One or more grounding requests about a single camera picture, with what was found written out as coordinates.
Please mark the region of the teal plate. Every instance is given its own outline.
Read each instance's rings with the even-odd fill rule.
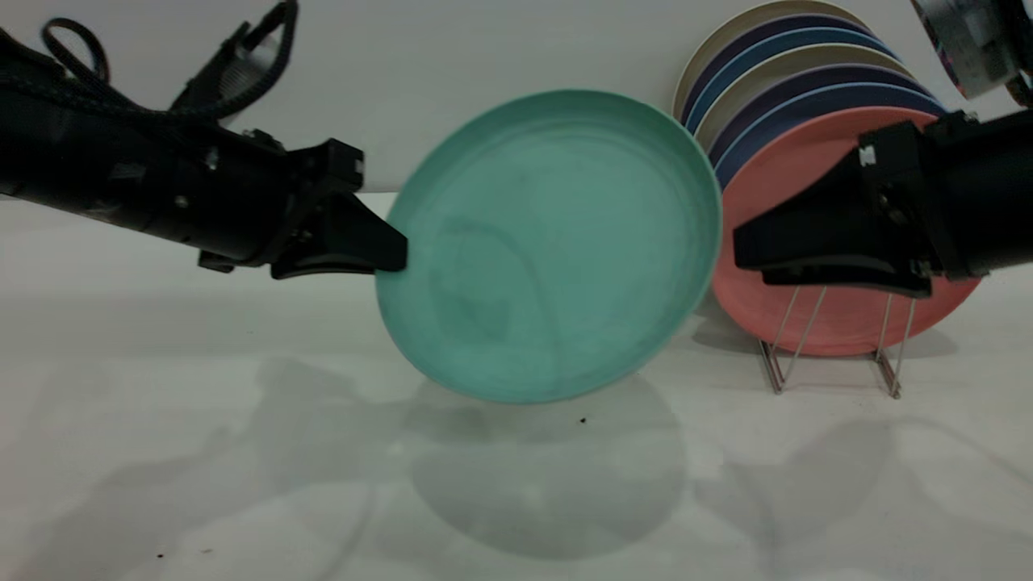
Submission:
[[[702,297],[721,244],[717,181],[688,131],[595,91],[475,119],[387,221],[409,238],[408,268],[376,276],[395,343],[442,386],[506,403],[645,365]]]

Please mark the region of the beige plate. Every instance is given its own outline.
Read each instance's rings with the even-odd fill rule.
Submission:
[[[866,47],[840,43],[802,47],[774,56],[737,79],[703,115],[696,129],[696,141],[710,153],[721,130],[750,99],[797,72],[831,64],[870,64],[914,79],[893,57]]]
[[[689,60],[689,64],[685,66],[685,71],[682,72],[682,80],[678,84],[678,90],[675,91],[675,100],[670,105],[670,114],[676,119],[681,118],[682,109],[685,106],[685,98],[688,97],[689,91],[692,90],[692,84],[695,83],[699,73],[707,68],[707,64],[722,49],[727,47],[728,42],[768,21],[793,14],[827,14],[846,19],[866,28],[868,26],[845,8],[818,0],[782,0],[751,8],[724,23],[721,28],[717,29],[717,32],[711,34],[696,49],[695,54],[692,55],[692,59]]]

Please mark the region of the black cable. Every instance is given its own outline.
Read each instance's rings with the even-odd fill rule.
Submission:
[[[234,113],[243,111],[260,99],[270,91],[270,89],[273,88],[274,85],[276,85],[277,81],[280,80],[280,77],[287,68],[287,63],[290,60],[290,52],[294,43],[294,29],[298,25],[298,0],[281,0],[280,5],[274,8],[274,11],[270,14],[271,17],[275,14],[276,20],[279,20],[282,14],[281,26],[283,27],[283,33],[280,38],[280,48],[276,54],[276,59],[273,61],[273,65],[268,71],[265,71],[261,79],[239,95],[222,99],[214,103],[176,109],[171,111],[157,111],[136,105],[125,97],[125,95],[122,95],[105,83],[102,83],[105,88],[98,86],[96,81],[100,79],[100,74],[89,70],[82,61],[75,58],[75,56],[65,49],[60,42],[57,42],[56,39],[54,39],[53,43],[56,47],[60,47],[58,52],[60,53],[63,50],[64,53],[67,53],[67,55],[61,53],[62,56],[67,59],[67,62],[62,61],[62,64],[68,66],[68,63],[73,63],[69,66],[69,70],[71,70],[76,78],[83,80],[91,91],[94,91],[95,93],[100,91],[100,99],[68,93],[50,86],[42,86],[32,81],[10,75],[9,73],[0,73],[0,89],[9,89],[23,95],[44,100],[57,105],[66,106],[81,113],[127,122],[158,125],[180,125],[222,119],[223,117],[228,117]],[[263,20],[262,28],[268,28],[270,32],[272,32],[275,27],[271,26],[271,23],[268,22],[268,20],[269,19]],[[49,33],[48,28],[50,24],[51,23],[48,23],[48,27],[44,27],[44,32]],[[86,27],[83,27],[77,23],[74,24],[96,39],[96,37],[93,36],[93,34],[90,33]],[[74,32],[80,32],[80,30],[74,28],[69,28]],[[103,54],[103,49],[100,49],[98,54]],[[105,97],[107,99],[121,102],[109,102],[108,100],[104,100]]]
[[[254,51],[255,47],[257,47],[263,38],[272,34],[277,27],[283,24],[284,8],[286,8],[284,4],[277,4],[276,7],[270,10],[270,12],[261,19],[258,26],[248,32],[248,35],[241,41],[241,45],[244,47],[245,51]]]
[[[54,33],[51,32],[52,28],[64,28],[74,32],[86,44],[87,50],[90,51],[90,57],[93,59],[94,74],[96,74],[97,79],[108,85],[112,83],[112,69],[107,65],[107,55],[104,54],[104,47],[101,45],[100,40],[89,28],[71,19],[56,18],[51,19],[43,25],[43,30],[39,33],[43,38],[43,44],[46,45],[46,50],[54,55],[58,62],[69,69],[77,65],[84,70],[86,69],[86,65],[75,58],[75,55],[72,55],[60,40],[55,38]],[[80,74],[75,73],[75,77],[80,77]]]

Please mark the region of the white table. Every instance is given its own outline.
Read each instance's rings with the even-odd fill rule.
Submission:
[[[910,343],[902,401],[860,362],[773,395],[711,304],[620,385],[503,406],[415,371],[372,278],[2,210],[0,579],[1028,575],[1033,270]]]

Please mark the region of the dish rack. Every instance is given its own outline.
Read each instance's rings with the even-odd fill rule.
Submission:
[[[828,290],[827,286],[821,287],[821,294],[818,296],[818,300],[814,304],[814,310],[811,312],[811,316],[807,319],[807,327],[804,329],[804,335],[800,338],[800,344],[796,345],[796,349],[792,353],[792,358],[789,360],[788,366],[783,372],[782,365],[779,362],[779,342],[782,339],[782,332],[785,331],[786,323],[789,320],[789,315],[792,314],[792,308],[796,304],[796,297],[800,296],[801,288],[801,286],[796,286],[796,289],[792,294],[792,299],[789,300],[789,305],[785,309],[785,316],[782,317],[782,325],[779,327],[778,334],[775,336],[775,342],[769,343],[763,339],[757,339],[760,343],[760,359],[763,363],[764,371],[766,371],[768,379],[772,385],[772,389],[775,390],[776,395],[781,395],[785,392],[786,388],[790,386],[789,379],[791,379],[792,372],[795,370],[796,362],[800,360],[800,354],[804,350],[804,346],[807,344],[807,338],[811,333],[811,327],[818,317],[818,312],[821,310],[821,303],[825,300],[825,293]],[[911,324],[914,322],[914,309],[917,302],[917,299],[910,300],[907,327],[904,330],[904,340],[901,342],[900,350],[897,354],[896,365],[890,364],[889,357],[885,351],[886,328],[889,326],[889,313],[893,311],[894,295],[887,295],[886,298],[886,310],[882,316],[882,331],[879,333],[879,344],[874,351],[868,354],[868,357],[878,367],[882,378],[885,381],[886,393],[888,393],[894,399],[901,399],[902,397],[901,373],[904,367],[904,348],[907,346],[908,337],[911,335]]]

